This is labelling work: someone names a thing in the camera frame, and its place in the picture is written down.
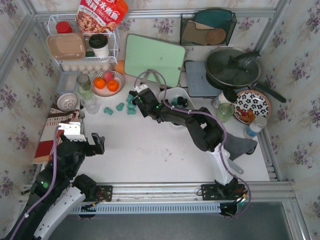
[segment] snack bag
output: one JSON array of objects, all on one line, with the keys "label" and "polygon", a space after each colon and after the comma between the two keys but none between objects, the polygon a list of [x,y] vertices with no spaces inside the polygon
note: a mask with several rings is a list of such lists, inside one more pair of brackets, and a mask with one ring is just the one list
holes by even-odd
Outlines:
[{"label": "snack bag", "polygon": [[113,32],[127,12],[124,0],[81,0],[75,21],[83,33]]}]

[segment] clear glass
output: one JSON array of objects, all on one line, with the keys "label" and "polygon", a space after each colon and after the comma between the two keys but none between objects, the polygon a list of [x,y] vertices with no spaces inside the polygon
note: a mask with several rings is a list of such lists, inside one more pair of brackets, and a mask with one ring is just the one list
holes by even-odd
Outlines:
[{"label": "clear glass", "polygon": [[80,102],[89,114],[96,114],[99,111],[100,104],[94,95],[88,100],[81,99]]},{"label": "clear glass", "polygon": [[229,103],[222,103],[219,106],[216,117],[222,122],[226,123],[235,113],[235,107]]},{"label": "clear glass", "polygon": [[87,74],[80,74],[76,81],[79,84],[78,92],[85,100],[90,100],[93,97],[93,92],[91,91],[90,78]]}]

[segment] bowl of fruit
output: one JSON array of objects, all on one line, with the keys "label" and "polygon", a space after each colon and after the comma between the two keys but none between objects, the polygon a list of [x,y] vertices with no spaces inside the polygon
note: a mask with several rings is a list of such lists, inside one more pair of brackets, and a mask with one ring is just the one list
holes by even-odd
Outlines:
[{"label": "bowl of fruit", "polygon": [[117,94],[125,85],[124,76],[117,71],[102,71],[91,80],[91,90],[100,97]]},{"label": "bowl of fruit", "polygon": [[256,116],[268,119],[271,115],[271,104],[268,98],[261,92],[245,90],[237,94],[233,103],[234,116],[240,122],[249,125]]}]

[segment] spice jar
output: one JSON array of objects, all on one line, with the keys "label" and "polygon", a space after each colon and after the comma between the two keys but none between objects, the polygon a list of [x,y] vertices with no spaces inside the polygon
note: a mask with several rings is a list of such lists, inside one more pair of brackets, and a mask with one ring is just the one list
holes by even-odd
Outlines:
[{"label": "spice jar", "polygon": [[70,24],[66,21],[58,22],[57,25],[55,26],[55,28],[56,28],[56,32],[58,34],[72,33],[72,28],[71,28]]},{"label": "spice jar", "polygon": [[108,38],[103,34],[94,34],[89,38],[89,45],[96,57],[109,56]]},{"label": "spice jar", "polygon": [[243,136],[246,139],[253,139],[267,125],[267,119],[263,116],[256,116],[250,125],[244,130]]},{"label": "spice jar", "polygon": [[215,109],[218,109],[220,104],[232,104],[237,98],[238,96],[235,90],[228,87],[213,100],[212,105]]}]

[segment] frying pan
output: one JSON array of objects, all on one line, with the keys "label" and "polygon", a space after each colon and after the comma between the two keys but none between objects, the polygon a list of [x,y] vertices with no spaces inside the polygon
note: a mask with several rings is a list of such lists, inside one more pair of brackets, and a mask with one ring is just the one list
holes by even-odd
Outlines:
[{"label": "frying pan", "polygon": [[236,47],[215,49],[205,61],[208,82],[215,88],[260,89],[272,97],[285,103],[287,100],[267,85],[257,82],[261,67],[255,57],[260,57],[258,51],[247,52]]}]

